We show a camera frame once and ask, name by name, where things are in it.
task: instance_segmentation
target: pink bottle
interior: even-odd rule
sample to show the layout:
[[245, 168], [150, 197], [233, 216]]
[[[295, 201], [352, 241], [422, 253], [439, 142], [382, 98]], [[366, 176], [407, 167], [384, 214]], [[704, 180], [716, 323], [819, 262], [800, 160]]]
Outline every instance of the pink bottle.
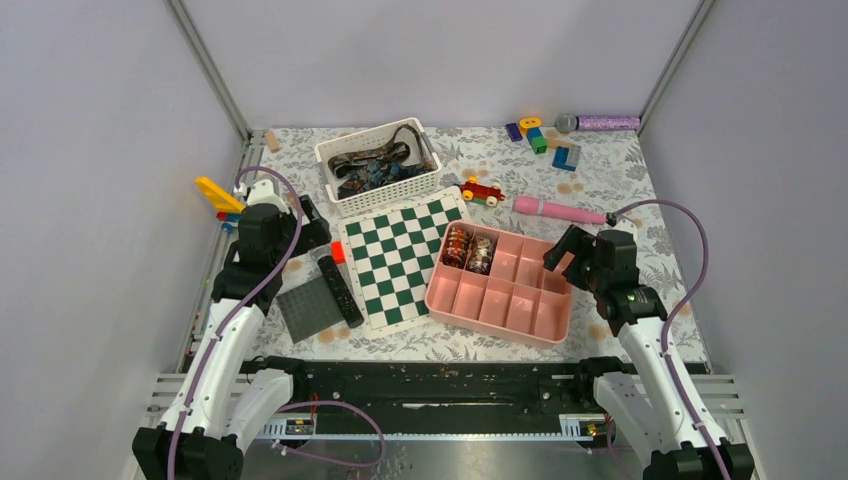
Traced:
[[579, 223], [594, 223], [603, 225], [607, 218], [600, 213], [580, 210], [579, 208], [566, 207], [558, 203], [545, 202], [535, 197], [519, 196], [515, 198], [512, 207], [518, 213], [527, 215], [543, 215], [545, 217], [561, 218]]

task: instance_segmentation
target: pink tray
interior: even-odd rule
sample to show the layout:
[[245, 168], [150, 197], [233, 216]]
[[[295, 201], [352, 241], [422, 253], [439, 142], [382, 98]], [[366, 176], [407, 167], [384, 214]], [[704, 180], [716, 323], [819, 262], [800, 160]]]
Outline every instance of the pink tray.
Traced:
[[562, 270], [542, 266], [542, 255], [554, 244], [461, 220], [458, 227], [496, 243], [492, 270], [479, 275], [442, 263], [442, 247], [425, 303], [434, 319], [476, 332], [503, 337], [533, 347], [551, 348], [568, 336], [571, 285]]

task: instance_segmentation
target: red toy car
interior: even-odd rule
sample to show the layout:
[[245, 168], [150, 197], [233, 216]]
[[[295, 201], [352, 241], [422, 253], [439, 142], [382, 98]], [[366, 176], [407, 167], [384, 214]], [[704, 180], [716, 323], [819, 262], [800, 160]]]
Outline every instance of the red toy car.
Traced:
[[491, 187], [480, 185], [477, 183], [477, 177], [471, 177], [465, 184], [460, 185], [462, 190], [462, 198], [466, 202], [474, 202], [490, 207], [495, 207], [498, 202], [506, 200], [506, 197], [501, 193], [501, 186], [498, 183], [493, 183]]

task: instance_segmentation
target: gray wall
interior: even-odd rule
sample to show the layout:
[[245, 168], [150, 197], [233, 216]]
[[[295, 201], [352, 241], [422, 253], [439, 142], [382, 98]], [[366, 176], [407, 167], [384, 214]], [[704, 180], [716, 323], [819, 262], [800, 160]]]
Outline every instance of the gray wall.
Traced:
[[697, 0], [186, 0], [253, 127], [638, 115]]
[[[846, 18], [844, 0], [719, 2], [642, 139], [657, 194], [706, 226], [695, 309], [770, 480], [845, 477]], [[665, 216], [692, 282], [695, 228]]]
[[238, 142], [163, 1], [0, 7], [0, 478], [115, 479]]

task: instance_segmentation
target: leaf pattern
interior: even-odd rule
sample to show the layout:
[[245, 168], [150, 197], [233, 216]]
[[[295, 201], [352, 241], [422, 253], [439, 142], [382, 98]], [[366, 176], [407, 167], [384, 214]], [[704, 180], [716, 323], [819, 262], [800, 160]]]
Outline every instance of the leaf pattern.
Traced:
[[[262, 165], [274, 168], [292, 182], [301, 195], [308, 194], [331, 225], [338, 211], [327, 198], [326, 179], [315, 162], [313, 148], [351, 128], [280, 128], [274, 134], [281, 146], [276, 154], [267, 149]], [[555, 242], [569, 223], [552, 218], [514, 213], [517, 195], [534, 195], [564, 205], [607, 212], [636, 200], [654, 197], [654, 190], [639, 141], [633, 132], [573, 132], [561, 139], [582, 147], [576, 172], [551, 166], [553, 151], [535, 155], [527, 142], [510, 142], [503, 128], [430, 128], [427, 134], [442, 161], [442, 187], [463, 183], [475, 175], [480, 183], [499, 182], [507, 199], [495, 208], [470, 204], [473, 221], [483, 225]], [[643, 283], [662, 296], [666, 309], [685, 293], [674, 249], [660, 211], [655, 206], [631, 212], [638, 220], [639, 268]], [[583, 226], [597, 233], [598, 226]], [[287, 291], [319, 273], [308, 255], [291, 262], [284, 271]], [[706, 360], [691, 309], [675, 321], [672, 332], [685, 360]], [[285, 355], [322, 360], [430, 360], [448, 361], [576, 361], [592, 355], [629, 358], [606, 329], [587, 292], [575, 291], [568, 337], [550, 350], [540, 350], [467, 329], [428, 323], [383, 338], [367, 339], [361, 330], [348, 330], [344, 322], [332, 335], [316, 335], [292, 345], [276, 304], [259, 330], [250, 356]]]

